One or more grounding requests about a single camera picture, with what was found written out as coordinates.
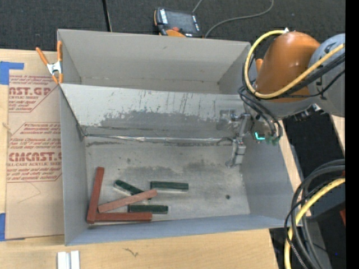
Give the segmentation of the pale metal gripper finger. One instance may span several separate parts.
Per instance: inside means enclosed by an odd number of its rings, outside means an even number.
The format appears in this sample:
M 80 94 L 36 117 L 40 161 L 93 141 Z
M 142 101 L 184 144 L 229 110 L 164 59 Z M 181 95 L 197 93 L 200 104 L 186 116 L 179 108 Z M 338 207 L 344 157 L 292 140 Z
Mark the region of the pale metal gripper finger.
M 228 126 L 234 123 L 240 123 L 242 120 L 242 115 L 237 114 L 234 110 L 220 110 L 219 112 L 219 126 Z
M 243 157 L 246 152 L 246 145 L 242 140 L 234 139 L 232 141 L 232 152 L 229 160 L 225 162 L 228 168 L 239 166 L 243 162 Z

